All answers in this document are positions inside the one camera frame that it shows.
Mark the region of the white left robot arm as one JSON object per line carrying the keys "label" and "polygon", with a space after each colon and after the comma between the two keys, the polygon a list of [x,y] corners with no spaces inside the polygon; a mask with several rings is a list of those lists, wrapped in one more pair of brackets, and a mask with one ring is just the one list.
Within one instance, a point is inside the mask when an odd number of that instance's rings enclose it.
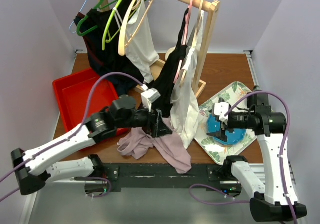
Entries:
{"label": "white left robot arm", "polygon": [[163,121],[161,110],[136,109],[136,100],[122,95],[59,138],[31,150],[13,150],[11,159],[20,194],[36,193],[46,184],[63,179],[103,180],[106,169],[98,155],[74,161],[64,158],[116,136],[122,128],[142,128],[152,138],[173,133]]}

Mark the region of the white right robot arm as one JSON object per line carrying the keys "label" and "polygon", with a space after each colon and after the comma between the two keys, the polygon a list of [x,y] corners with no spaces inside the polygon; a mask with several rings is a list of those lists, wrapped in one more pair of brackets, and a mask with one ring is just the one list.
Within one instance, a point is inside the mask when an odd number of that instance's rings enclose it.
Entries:
{"label": "white right robot arm", "polygon": [[226,132],[236,129],[254,131],[263,158],[265,181],[262,182],[243,156],[228,156],[223,176],[237,179],[249,196],[250,213],[257,223],[293,222],[307,216],[307,207],[299,202],[288,160],[290,109],[286,102],[270,91],[257,88],[234,105],[222,97],[211,109],[218,130],[209,136],[228,140]]}

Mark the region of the pink tank top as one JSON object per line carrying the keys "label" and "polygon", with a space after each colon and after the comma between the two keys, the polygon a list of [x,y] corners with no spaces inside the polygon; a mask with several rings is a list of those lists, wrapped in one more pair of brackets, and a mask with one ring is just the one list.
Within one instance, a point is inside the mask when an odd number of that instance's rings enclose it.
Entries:
{"label": "pink tank top", "polygon": [[149,149],[156,148],[161,156],[175,168],[178,174],[186,174],[192,169],[192,158],[187,149],[194,139],[199,124],[188,124],[182,132],[173,132],[159,138],[147,135],[141,127],[132,128],[121,138],[118,152],[121,156],[142,158]]}

